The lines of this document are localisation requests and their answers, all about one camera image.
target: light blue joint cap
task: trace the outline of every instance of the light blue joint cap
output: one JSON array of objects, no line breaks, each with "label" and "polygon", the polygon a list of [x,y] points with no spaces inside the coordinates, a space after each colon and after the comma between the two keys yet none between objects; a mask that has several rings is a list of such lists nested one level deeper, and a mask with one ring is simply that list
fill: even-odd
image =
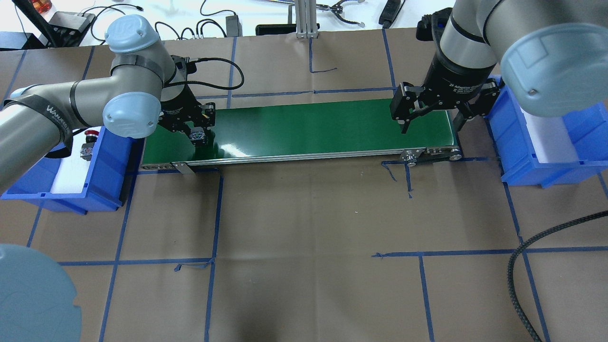
[{"label": "light blue joint cap", "polygon": [[33,86],[37,86],[39,84],[36,85],[30,85],[30,86],[25,86],[23,88],[19,88],[17,90],[15,90],[14,92],[10,93],[9,99],[14,99],[15,97],[21,96],[23,95],[23,93],[28,90],[29,88],[33,87]]},{"label": "light blue joint cap", "polygon": [[161,101],[147,92],[126,92],[111,99],[103,109],[103,124],[110,132],[131,138],[145,138],[156,129]]},{"label": "light blue joint cap", "polygon": [[81,311],[76,288],[43,253],[0,244],[0,340],[78,342]]},{"label": "light blue joint cap", "polygon": [[519,105],[535,116],[563,116],[608,97],[608,28],[567,23],[517,40],[500,62]]},{"label": "light blue joint cap", "polygon": [[130,14],[116,19],[106,31],[110,50],[117,54],[129,54],[145,49],[161,38],[146,18]]}]

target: robotic arm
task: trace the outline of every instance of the robotic arm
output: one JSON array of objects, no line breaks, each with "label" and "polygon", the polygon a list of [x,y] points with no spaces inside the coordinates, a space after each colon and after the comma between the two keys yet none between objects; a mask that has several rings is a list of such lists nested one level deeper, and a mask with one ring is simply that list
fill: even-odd
[{"label": "robotic arm", "polygon": [[0,111],[0,193],[59,143],[71,147],[72,132],[80,128],[105,125],[116,135],[143,138],[160,124],[186,133],[195,145],[206,142],[215,104],[198,103],[186,84],[165,88],[186,80],[187,60],[169,55],[139,15],[114,21],[106,40],[116,53],[110,77],[33,85],[5,102]]},{"label": "robotic arm", "polygon": [[563,116],[608,97],[608,1],[457,0],[424,16],[416,37],[436,53],[421,86],[400,84],[390,105],[407,132],[432,110],[458,108],[457,130],[485,116],[502,78],[521,107],[536,116]]}]

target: green conveyor belt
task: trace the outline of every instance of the green conveyor belt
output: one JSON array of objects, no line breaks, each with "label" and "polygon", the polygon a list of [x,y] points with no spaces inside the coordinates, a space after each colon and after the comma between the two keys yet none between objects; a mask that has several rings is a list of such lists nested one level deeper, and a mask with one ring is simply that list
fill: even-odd
[{"label": "green conveyor belt", "polygon": [[158,127],[146,140],[142,166],[314,159],[457,145],[446,111],[412,121],[408,133],[401,134],[389,103],[384,99],[218,110],[213,145],[194,148],[184,134]]}]

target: orange object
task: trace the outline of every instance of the orange object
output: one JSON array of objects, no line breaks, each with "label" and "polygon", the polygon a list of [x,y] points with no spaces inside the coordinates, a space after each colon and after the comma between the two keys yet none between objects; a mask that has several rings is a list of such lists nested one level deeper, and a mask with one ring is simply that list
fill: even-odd
[{"label": "orange object", "polygon": [[34,8],[40,14],[48,12],[53,7],[50,0],[32,0],[32,5],[34,5]]}]

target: blue plastic bin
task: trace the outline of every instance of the blue plastic bin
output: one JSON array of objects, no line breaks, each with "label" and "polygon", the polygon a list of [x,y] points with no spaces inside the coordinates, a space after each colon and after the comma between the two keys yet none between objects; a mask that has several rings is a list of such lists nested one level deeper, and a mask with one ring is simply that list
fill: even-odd
[{"label": "blue plastic bin", "polygon": [[608,169],[608,113],[603,103],[562,119],[578,162],[538,161],[527,123],[511,90],[505,86],[487,117],[509,185],[575,184]]},{"label": "blue plastic bin", "polygon": [[131,138],[117,136],[102,127],[81,193],[50,193],[61,160],[43,158],[1,198],[24,200],[50,211],[73,211],[80,215],[87,211],[115,211],[122,205],[119,197],[132,144]]}]

